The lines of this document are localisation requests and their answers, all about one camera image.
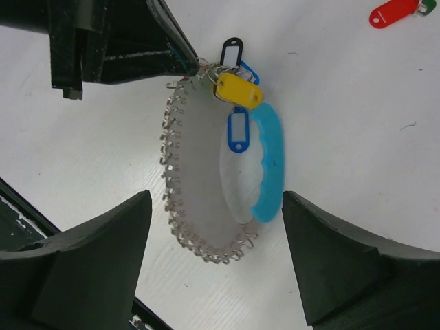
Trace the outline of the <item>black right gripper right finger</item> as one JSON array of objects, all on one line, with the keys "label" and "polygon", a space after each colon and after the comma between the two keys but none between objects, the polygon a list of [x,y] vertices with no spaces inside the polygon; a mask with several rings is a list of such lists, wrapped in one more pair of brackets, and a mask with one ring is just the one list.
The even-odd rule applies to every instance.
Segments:
[{"label": "black right gripper right finger", "polygon": [[309,326],[439,328],[438,252],[373,234],[292,191],[282,214]]}]

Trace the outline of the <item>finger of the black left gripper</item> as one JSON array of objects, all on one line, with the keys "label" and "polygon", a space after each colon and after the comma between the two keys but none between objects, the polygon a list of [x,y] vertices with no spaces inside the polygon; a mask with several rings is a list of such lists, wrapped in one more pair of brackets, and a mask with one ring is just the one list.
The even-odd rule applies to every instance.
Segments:
[{"label": "finger of the black left gripper", "polygon": [[196,74],[199,71],[199,60],[196,51],[183,33],[165,1],[146,0],[153,18],[160,26],[166,37],[166,45],[171,56],[180,69],[173,74]]},{"label": "finger of the black left gripper", "polygon": [[180,69],[146,1],[48,1],[51,83],[80,100],[83,83],[118,85]]}]

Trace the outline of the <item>key with yellow oval tag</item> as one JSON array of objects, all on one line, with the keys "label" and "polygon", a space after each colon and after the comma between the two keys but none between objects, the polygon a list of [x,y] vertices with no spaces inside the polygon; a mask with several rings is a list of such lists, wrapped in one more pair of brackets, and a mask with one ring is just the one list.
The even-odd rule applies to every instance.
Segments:
[{"label": "key with yellow oval tag", "polygon": [[248,109],[257,108],[264,99],[258,85],[230,72],[219,74],[214,86],[215,94],[220,99]]}]

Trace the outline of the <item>metal keyring holder with keys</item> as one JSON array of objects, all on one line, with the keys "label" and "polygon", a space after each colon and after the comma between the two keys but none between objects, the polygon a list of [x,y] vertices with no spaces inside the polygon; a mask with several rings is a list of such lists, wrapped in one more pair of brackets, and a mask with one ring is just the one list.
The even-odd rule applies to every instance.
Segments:
[{"label": "metal keyring holder with keys", "polygon": [[[184,249],[207,263],[241,260],[282,204],[285,144],[276,110],[264,99],[248,109],[215,94],[214,80],[224,72],[259,86],[258,74],[242,53],[243,41],[229,38],[218,62],[200,59],[193,77],[170,83],[173,93],[162,122],[163,200],[171,232]],[[238,157],[254,136],[262,148],[258,197],[235,215],[232,205],[240,202]]]}]

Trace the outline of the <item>key with red tag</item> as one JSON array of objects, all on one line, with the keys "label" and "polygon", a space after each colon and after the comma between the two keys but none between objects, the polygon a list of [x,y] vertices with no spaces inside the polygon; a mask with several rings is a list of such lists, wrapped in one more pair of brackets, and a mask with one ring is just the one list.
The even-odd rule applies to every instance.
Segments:
[{"label": "key with red tag", "polygon": [[373,9],[368,22],[373,28],[383,29],[412,14],[425,17],[436,6],[436,0],[390,0]]}]

